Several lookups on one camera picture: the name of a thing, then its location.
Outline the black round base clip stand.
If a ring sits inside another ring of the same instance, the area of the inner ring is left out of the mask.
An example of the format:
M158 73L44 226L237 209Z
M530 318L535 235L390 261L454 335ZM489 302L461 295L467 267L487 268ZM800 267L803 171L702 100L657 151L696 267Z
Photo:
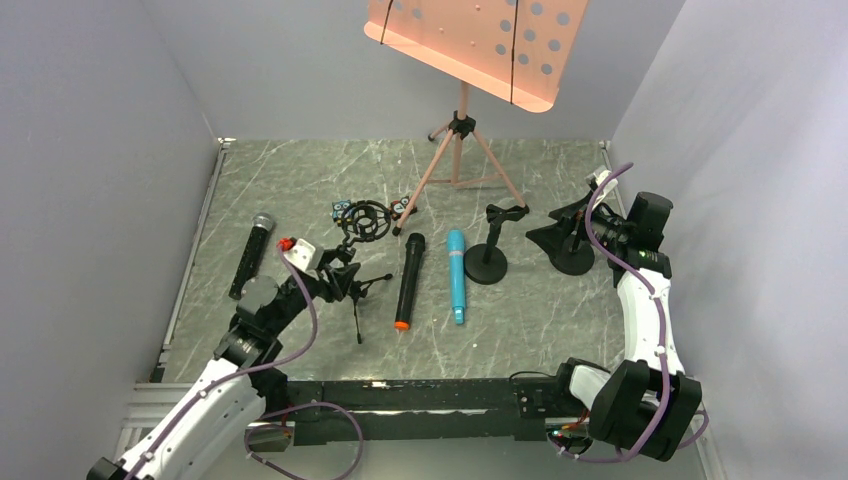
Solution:
M570 276L587 273L594 265L595 255L585 227L571 218L561 218L556 227L554 253L550 255L552 265Z

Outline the black microphone orange end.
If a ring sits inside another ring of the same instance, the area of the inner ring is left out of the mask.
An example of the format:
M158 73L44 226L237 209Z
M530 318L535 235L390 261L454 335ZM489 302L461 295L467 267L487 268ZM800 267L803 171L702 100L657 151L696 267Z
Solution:
M408 331L411 326L417 283L426 248L425 236L421 233L409 235L405 244L405 261L398 295L394 327Z

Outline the black microphone silver mesh head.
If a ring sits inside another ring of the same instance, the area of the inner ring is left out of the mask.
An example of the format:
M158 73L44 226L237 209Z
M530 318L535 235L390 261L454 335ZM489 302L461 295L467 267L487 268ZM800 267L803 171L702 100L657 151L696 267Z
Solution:
M258 273L274 227L275 220L266 212L259 212L253 217L252 227L228 292L231 299L240 300L246 283Z

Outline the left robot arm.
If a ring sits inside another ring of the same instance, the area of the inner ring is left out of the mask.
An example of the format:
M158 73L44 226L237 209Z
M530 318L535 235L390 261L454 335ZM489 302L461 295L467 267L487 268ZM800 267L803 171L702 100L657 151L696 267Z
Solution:
M117 460L97 460L88 478L199 479L269 407L288 407L280 334L303 311L315 317L315 299L344 299L360 266L345 243L324 250L284 239L277 251L289 277L247 280L230 328L199 378L147 436Z

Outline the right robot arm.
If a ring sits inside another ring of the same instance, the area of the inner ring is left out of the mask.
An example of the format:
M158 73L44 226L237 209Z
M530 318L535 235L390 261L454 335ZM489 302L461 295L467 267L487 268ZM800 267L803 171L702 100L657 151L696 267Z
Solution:
M589 204L583 197L549 212L553 224L526 236L572 276L592 268L593 246L600 246L622 306L624 357L614 370L570 358L552 377L519 380L518 408L524 418L585 415L589 439L668 461L702 400L700 383L678 358L670 322L671 262L660 246L673 204L649 192L636 195L627 216Z

